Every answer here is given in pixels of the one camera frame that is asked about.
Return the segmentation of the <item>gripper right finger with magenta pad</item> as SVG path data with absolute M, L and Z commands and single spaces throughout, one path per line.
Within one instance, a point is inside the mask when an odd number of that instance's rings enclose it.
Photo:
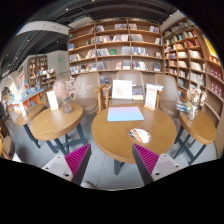
M 156 154 L 138 144 L 132 146 L 132 154 L 145 185 L 182 169 L 168 154 Z

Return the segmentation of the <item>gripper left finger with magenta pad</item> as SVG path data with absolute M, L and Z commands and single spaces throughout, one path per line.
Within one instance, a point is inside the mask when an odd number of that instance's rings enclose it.
M 90 156 L 91 145 L 87 144 L 66 156 L 55 156 L 45 166 L 43 166 L 42 169 L 65 180 L 80 185 L 82 183 Z

